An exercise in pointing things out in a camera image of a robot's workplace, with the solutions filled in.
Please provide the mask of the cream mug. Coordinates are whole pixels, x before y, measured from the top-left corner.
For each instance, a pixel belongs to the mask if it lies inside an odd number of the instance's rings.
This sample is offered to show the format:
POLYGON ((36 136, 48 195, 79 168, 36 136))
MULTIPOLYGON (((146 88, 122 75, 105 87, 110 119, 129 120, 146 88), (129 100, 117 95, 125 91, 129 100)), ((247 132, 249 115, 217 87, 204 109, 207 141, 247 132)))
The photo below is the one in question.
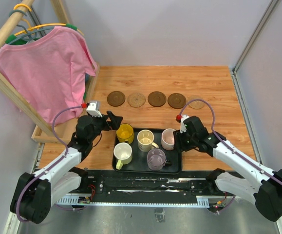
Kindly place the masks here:
POLYGON ((148 152, 151 149, 159 149, 154 142, 154 134, 150 130, 141 130, 137 135, 138 148, 142 152, 148 152))

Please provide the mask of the purple mug black handle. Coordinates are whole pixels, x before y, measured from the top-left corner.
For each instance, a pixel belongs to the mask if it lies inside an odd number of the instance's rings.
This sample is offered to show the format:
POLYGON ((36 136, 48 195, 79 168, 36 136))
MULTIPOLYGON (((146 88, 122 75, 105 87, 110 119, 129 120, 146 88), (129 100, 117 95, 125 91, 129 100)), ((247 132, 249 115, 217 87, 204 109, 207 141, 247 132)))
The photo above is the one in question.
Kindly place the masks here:
POLYGON ((171 166, 166 154, 161 149, 151 149, 147 154, 147 165, 152 171, 160 171, 165 166, 171 166))

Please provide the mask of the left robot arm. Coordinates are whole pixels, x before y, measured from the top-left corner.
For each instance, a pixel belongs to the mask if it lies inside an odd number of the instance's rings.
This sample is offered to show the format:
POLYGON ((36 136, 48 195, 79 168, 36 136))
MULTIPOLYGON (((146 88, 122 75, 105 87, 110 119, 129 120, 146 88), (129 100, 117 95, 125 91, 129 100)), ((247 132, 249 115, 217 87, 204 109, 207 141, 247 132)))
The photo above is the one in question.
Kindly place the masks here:
POLYGON ((87 191, 86 173, 76 166, 89 155, 93 141, 102 131, 118 130, 122 120, 123 117, 115 116, 111 111, 105 115, 95 112, 81 116, 70 142, 56 159, 32 174, 23 173, 19 177, 10 211, 20 222, 39 224, 67 193, 87 191))

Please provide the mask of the pink mug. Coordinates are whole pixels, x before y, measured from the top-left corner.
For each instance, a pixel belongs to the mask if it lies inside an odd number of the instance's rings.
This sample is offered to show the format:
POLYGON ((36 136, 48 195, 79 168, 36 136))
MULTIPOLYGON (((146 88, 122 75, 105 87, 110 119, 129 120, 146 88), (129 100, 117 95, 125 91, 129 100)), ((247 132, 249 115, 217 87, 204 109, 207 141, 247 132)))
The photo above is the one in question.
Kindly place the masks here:
POLYGON ((175 129, 168 128, 162 132, 161 145, 165 150, 171 151, 174 149, 174 135, 175 129))

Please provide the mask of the white mug yellow handle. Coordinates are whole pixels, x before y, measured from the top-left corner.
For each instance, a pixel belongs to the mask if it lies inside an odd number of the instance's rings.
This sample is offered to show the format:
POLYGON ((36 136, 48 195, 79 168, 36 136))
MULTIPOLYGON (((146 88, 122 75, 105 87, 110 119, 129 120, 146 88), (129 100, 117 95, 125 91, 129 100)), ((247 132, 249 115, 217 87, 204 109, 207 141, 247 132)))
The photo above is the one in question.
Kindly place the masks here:
POLYGON ((113 155, 117 160, 115 168, 121 170, 123 165, 132 161, 132 148, 128 143, 118 143, 113 150, 113 155))

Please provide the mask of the woven rattan coaster back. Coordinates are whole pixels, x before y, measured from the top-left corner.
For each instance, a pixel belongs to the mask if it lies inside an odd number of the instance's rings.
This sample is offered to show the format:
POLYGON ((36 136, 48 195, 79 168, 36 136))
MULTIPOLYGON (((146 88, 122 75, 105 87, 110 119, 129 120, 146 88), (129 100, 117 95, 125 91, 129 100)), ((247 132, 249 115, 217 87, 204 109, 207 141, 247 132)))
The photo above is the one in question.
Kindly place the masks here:
POLYGON ((131 107, 138 108, 145 104, 146 98, 142 93, 132 93, 128 96, 128 104, 131 107))

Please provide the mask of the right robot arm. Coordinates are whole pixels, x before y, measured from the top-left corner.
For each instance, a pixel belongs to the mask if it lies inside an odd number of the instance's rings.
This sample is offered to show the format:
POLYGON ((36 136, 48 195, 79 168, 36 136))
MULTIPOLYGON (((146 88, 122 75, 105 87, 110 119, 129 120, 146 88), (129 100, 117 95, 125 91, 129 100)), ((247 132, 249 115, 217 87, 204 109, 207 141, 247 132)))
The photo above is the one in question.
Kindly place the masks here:
POLYGON ((177 115, 181 124, 174 135, 178 152, 196 150, 206 153, 233 168, 236 177, 216 169, 206 179, 206 191, 217 195, 220 191, 238 196, 252 203, 262 216, 277 221, 282 216, 282 169, 274 171, 239 151, 218 132, 209 133, 197 116, 177 115))

